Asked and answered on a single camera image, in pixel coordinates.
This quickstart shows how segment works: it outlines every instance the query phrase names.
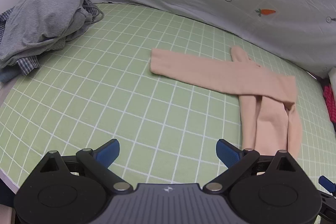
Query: pile of clothes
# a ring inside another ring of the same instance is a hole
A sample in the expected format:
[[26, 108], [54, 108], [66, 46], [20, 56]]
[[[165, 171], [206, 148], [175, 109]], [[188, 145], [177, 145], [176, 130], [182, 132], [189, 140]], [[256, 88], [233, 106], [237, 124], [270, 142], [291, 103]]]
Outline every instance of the pile of clothes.
[[0, 15], [0, 82], [38, 68], [40, 54], [63, 49], [103, 16], [89, 0], [20, 0]]

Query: plaid shirt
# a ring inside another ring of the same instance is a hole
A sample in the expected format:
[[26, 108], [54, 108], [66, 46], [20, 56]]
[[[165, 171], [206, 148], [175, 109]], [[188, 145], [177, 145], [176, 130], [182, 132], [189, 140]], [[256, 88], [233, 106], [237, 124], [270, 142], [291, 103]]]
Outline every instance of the plaid shirt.
[[[95, 18], [99, 14], [98, 9], [95, 8], [95, 7], [96, 6], [91, 1], [84, 0], [83, 8], [93, 15], [92, 21], [94, 21]], [[11, 15], [13, 9], [14, 9], [14, 7], [10, 8], [9, 10], [0, 14], [0, 43], [1, 43], [1, 39], [3, 37], [3, 34], [5, 32], [6, 21], [9, 18], [9, 16]], [[39, 64], [39, 61], [37, 60], [36, 55], [21, 58], [21, 59], [16, 61], [16, 64], [18, 64], [18, 66], [20, 67], [22, 75], [27, 75], [33, 69], [40, 67], [40, 64]]]
[[[3, 37], [3, 34], [5, 32], [5, 25], [6, 21], [11, 15], [13, 8], [10, 8], [9, 10], [5, 11], [0, 15], [0, 43]], [[30, 57], [24, 57], [16, 62], [18, 66], [20, 67], [22, 75], [27, 75], [29, 72], [31, 72], [33, 69], [40, 67], [39, 62], [37, 60], [36, 55], [30, 56]]]

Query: white logo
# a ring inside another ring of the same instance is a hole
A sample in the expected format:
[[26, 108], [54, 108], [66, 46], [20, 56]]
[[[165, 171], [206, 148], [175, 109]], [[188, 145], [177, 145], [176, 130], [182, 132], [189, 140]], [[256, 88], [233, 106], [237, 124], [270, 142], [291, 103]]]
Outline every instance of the white logo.
[[169, 193], [170, 191], [174, 190], [174, 188], [167, 186], [166, 188], [163, 188], [163, 190]]

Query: fabric fold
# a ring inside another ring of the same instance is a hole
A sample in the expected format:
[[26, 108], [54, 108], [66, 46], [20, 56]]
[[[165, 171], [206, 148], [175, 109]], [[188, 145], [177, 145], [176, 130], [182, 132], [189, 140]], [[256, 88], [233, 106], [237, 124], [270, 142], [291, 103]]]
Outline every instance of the fabric fold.
[[151, 72], [222, 93], [239, 95], [243, 149], [275, 155], [280, 149], [297, 157], [302, 125], [296, 110], [294, 76], [272, 72], [232, 47], [233, 62], [152, 49]]

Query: red object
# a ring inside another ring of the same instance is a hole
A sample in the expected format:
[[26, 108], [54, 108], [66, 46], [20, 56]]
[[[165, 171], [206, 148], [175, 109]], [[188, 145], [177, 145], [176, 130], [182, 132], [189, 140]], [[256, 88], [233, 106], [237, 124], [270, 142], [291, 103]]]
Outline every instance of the red object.
[[325, 104], [327, 105], [330, 121], [336, 122], [336, 105], [331, 84], [326, 85], [323, 88], [323, 97], [325, 98]]

